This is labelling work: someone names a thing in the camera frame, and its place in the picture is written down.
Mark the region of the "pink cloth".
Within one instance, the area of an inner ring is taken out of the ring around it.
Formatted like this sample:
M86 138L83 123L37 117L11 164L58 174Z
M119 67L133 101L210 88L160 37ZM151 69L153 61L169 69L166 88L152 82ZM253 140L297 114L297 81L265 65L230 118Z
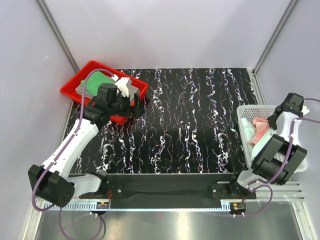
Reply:
M255 117L247 128L247 142L251 145L255 145L264 137L271 137L274 132L275 131L270 127L266 118Z

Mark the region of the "grey towel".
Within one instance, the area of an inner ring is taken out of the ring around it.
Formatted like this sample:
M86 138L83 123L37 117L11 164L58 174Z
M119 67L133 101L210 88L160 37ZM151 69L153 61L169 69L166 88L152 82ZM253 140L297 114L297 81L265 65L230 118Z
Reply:
M81 84L78 87L76 87L75 91L77 94L79 94L79 95L83 94L84 83L85 83L85 81L82 80ZM131 85L129 85L128 88L129 88L129 94L131 95L130 102L132 103L134 100L134 94L135 93L139 94L140 90L138 87L132 85L132 81L131 81Z

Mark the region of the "white cloth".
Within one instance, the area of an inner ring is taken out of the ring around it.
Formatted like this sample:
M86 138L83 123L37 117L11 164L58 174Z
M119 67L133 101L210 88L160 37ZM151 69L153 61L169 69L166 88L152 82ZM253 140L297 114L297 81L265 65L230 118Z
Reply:
M248 127L249 124L252 123L248 121L245 117L241 118L241 124L240 126L242 127L242 134L241 134L241 139L242 139L242 145L244 148L245 153L247 156L245 157L246 163L248 167L252 165L253 160L255 157L258 155L258 153L262 150L262 148L266 145L266 143L269 141L269 139L276 133L276 130L274 130L274 134L269 137L263 137L262 140L260 140L257 144L249 144L248 143Z

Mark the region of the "green towel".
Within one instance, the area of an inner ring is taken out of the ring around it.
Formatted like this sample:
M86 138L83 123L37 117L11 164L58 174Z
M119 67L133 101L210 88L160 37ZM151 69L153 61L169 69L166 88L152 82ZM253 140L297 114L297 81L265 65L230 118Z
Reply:
M110 77L105 75L101 71L97 71L93 73L89 79L87 80L86 86L85 86L85 97L86 98L92 98L97 95L98 88L101 84L114 84L115 81Z

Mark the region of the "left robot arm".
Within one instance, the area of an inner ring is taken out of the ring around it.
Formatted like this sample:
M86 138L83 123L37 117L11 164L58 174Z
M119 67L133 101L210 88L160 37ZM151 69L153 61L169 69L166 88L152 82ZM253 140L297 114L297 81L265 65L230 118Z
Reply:
M103 175L86 173L71 177L70 172L87 144L112 116L136 119L145 113L139 93L133 96L131 101L125 86L111 83L99 86L97 95L81 107L80 118L56 151L42 165L34 164L28 170L33 198L39 197L63 208L74 197L92 193L103 198L108 193Z

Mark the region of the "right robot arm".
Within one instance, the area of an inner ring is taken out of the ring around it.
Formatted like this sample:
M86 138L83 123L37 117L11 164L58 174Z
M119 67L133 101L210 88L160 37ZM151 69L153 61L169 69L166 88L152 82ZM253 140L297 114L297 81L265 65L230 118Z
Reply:
M247 170L233 175L226 187L230 197L243 198L259 184L283 185L294 173L307 169L307 150L298 139L305 113L304 98L292 92L278 106L237 108Z

